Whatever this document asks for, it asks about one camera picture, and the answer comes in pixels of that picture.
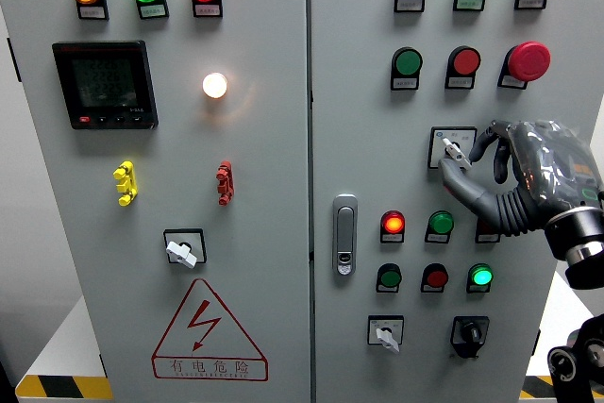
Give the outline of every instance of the white wall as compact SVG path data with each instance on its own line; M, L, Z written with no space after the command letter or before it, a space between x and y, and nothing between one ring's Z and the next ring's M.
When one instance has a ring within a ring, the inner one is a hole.
M0 361L16 385L81 296L0 9Z

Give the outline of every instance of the red push button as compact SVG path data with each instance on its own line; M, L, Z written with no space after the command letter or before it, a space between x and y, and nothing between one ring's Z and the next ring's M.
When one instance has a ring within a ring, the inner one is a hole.
M540 42L523 42L517 45L508 58L510 74L523 82L543 76L549 68L551 55Z
M453 58L453 68L460 75L468 76L480 66L480 54L476 49L463 49Z
M428 276L428 285L432 288L441 288L449 281L449 276L445 271L435 271Z

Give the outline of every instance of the green push button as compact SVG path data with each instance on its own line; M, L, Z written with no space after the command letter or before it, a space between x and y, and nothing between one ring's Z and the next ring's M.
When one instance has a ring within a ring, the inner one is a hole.
M488 264L475 264L470 268L470 278L475 285L488 285L493 280L493 271Z
M453 229L453 216L448 211L437 211L430 216L428 224L434 233L446 235Z
M410 76L422 67L422 58L417 51L407 48L396 57L394 65L401 75Z
M397 286L403 277L396 271L387 271L386 273L381 275L381 284L386 288L393 288Z

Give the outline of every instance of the high voltage warning sign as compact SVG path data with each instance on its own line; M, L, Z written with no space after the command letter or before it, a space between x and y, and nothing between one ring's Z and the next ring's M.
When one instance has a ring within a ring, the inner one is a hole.
M268 360L203 278L191 284L151 360L156 378L268 380Z

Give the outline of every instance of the robotic hand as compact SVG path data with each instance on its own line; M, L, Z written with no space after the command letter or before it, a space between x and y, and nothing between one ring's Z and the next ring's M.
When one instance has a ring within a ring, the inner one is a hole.
M457 162L442 159L447 190L506 236L542 228L554 257L567 261L572 288L604 287L604 185L589 147L555 122L493 120L477 138L469 160L480 160L497 140L495 181L506 181L512 157L518 186L491 193L465 176Z

